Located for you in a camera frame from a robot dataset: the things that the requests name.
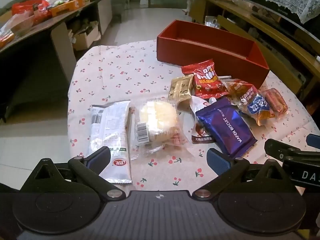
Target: red plastic bag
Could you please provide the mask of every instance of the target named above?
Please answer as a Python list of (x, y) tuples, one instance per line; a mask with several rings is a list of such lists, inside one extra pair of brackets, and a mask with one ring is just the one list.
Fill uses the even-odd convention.
[(28, 0), (25, 2), (15, 3), (11, 8), (12, 15), (20, 14), (24, 11), (30, 11), (32, 12), (30, 15), (32, 15), (34, 4), (38, 5), (39, 13), (35, 16), (33, 25), (37, 25), (52, 17), (51, 12), (46, 9), (50, 5), (46, 0)]
[(190, 69), (193, 69), (195, 96), (202, 99), (209, 99), (211, 97), (218, 99), (229, 94), (227, 88), (215, 73), (214, 62), (212, 60), (189, 65), (187, 68), (183, 71), (188, 72)]

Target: gold snack package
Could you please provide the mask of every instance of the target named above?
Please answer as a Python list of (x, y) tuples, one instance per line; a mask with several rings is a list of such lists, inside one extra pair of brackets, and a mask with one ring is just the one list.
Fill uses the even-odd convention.
[(171, 80), (169, 100), (175, 100), (178, 103), (191, 99), (193, 74), (174, 78)]

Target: blue gripper pad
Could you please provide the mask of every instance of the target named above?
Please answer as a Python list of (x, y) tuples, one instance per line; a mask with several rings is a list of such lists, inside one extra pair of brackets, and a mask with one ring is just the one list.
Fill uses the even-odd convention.
[(218, 176), (220, 176), (234, 165), (234, 161), (215, 148), (210, 148), (207, 151), (207, 164)]

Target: snack package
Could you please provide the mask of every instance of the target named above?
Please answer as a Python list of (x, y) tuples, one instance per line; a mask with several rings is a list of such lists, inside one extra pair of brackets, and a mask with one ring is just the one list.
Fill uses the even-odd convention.
[(193, 74), (174, 78), (171, 80), (171, 87), (168, 99), (178, 103), (191, 99)]
[(231, 79), (224, 84), (233, 102), (243, 113), (254, 118), (259, 126), (264, 125), (266, 119), (275, 117), (268, 102), (254, 85), (240, 79)]
[(188, 142), (180, 126), (176, 103), (164, 98), (142, 102), (135, 110), (135, 137), (140, 152), (154, 153), (165, 144), (182, 146)]
[(213, 143), (215, 139), (212, 138), (211, 134), (207, 132), (202, 122), (197, 118), (196, 112), (209, 106), (210, 103), (202, 98), (192, 96), (190, 107), (192, 112), (195, 114), (195, 126), (191, 133), (191, 140), (193, 143)]
[(221, 151), (231, 158), (241, 157), (257, 142), (226, 97), (197, 111), (196, 116), (215, 138)]
[(275, 88), (261, 91), (261, 94), (266, 99), (277, 118), (288, 111), (286, 102), (284, 101), (279, 91)]
[(108, 146), (111, 160), (100, 173), (110, 183), (131, 183), (127, 133), (125, 126), (130, 101), (119, 101), (103, 106), (92, 105), (89, 153)]
[(187, 65), (187, 66), (182, 66), (181, 71), (184, 75), (190, 75), (190, 74), (193, 74), (193, 72), (196, 68), (207, 67), (212, 64), (214, 64), (213, 60), (209, 59), (204, 62), (195, 63), (195, 64), (191, 64), (191, 65)]
[(220, 98), (229, 92), (214, 71), (214, 62), (208, 60), (193, 70), (195, 95), (202, 99)]

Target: orange box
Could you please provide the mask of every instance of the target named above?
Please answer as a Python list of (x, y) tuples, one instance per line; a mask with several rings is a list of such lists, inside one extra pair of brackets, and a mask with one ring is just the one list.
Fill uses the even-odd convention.
[(50, 11), (52, 13), (52, 17), (56, 17), (58, 15), (78, 10), (79, 8), (85, 5), (85, 0), (73, 0), (70, 2), (66, 2), (62, 5), (58, 5), (52, 8)]
[(269, 73), (258, 45), (209, 26), (173, 21), (157, 37), (157, 60), (186, 66), (213, 59), (218, 76), (231, 75), (260, 88)]

